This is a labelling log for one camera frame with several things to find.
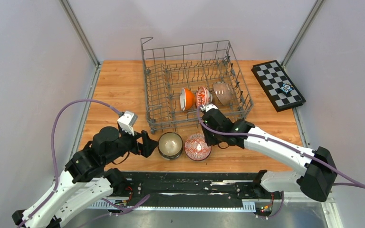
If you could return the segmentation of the orange geometric pattern bowl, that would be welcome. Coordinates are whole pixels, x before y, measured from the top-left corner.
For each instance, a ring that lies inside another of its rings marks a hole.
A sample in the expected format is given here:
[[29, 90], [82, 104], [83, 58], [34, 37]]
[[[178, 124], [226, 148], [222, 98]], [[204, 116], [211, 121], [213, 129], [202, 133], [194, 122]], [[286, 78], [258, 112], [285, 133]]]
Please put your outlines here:
[[207, 145], [204, 134], [195, 133], [185, 141], [184, 150], [189, 159], [200, 162], [210, 156], [211, 146]]

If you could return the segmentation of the black bowl beige inside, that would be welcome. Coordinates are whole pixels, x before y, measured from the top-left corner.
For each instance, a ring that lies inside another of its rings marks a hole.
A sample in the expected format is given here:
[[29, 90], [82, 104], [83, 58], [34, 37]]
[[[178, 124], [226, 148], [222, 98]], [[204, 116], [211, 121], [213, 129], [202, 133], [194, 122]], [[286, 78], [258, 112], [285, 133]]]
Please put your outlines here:
[[174, 132], [163, 133], [158, 141], [159, 154], [167, 160], [179, 158], [183, 152], [182, 137]]

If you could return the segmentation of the orange floral pattern bowl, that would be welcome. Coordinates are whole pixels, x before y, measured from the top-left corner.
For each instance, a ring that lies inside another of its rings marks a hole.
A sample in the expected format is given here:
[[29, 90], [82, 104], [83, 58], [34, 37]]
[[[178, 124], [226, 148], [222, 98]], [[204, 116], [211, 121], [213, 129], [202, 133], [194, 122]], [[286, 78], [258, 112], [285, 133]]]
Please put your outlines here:
[[212, 102], [212, 100], [213, 96], [206, 87], [198, 87], [198, 90], [195, 94], [195, 103], [197, 107], [201, 105], [208, 105]]

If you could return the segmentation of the orange bowl white inside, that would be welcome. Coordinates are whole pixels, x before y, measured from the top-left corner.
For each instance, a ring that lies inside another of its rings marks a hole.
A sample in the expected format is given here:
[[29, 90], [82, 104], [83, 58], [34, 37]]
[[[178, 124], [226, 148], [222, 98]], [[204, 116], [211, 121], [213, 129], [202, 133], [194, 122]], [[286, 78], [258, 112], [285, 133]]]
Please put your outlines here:
[[194, 104], [194, 94], [187, 88], [182, 88], [180, 92], [180, 107], [182, 111], [187, 111]]

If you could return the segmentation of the clear glass bowl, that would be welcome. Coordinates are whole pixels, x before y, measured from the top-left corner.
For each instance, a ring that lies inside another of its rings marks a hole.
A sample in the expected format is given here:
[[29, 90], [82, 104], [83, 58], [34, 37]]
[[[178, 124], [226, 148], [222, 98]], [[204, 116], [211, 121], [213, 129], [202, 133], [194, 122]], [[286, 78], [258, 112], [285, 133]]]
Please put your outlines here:
[[216, 97], [223, 105], [230, 105], [233, 100], [234, 91], [226, 82], [213, 83], [213, 90]]

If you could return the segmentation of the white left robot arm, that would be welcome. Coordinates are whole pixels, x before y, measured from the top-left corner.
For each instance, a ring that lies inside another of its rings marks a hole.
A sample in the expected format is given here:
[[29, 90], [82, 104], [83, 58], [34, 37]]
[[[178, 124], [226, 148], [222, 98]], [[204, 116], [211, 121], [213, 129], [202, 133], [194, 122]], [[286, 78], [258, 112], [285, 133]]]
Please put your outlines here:
[[76, 214], [101, 198], [122, 196], [130, 183], [117, 168], [105, 166], [126, 153], [149, 157], [158, 141], [142, 130], [130, 135], [107, 126], [95, 134], [65, 165], [58, 182], [33, 206], [17, 210], [12, 219], [18, 227], [61, 228]]

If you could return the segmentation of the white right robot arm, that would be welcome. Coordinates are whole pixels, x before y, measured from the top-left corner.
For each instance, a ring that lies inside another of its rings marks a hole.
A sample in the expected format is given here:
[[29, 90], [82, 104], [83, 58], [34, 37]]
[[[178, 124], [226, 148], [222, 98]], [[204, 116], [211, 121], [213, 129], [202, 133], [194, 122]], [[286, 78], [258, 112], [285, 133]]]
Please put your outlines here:
[[265, 198], [271, 192], [302, 192], [319, 202], [325, 202], [337, 177], [331, 152], [297, 146], [275, 137], [244, 119], [232, 122], [215, 105], [201, 105], [198, 119], [209, 146], [227, 143], [242, 149], [260, 152], [287, 166], [292, 171], [259, 171], [252, 185], [253, 194]]

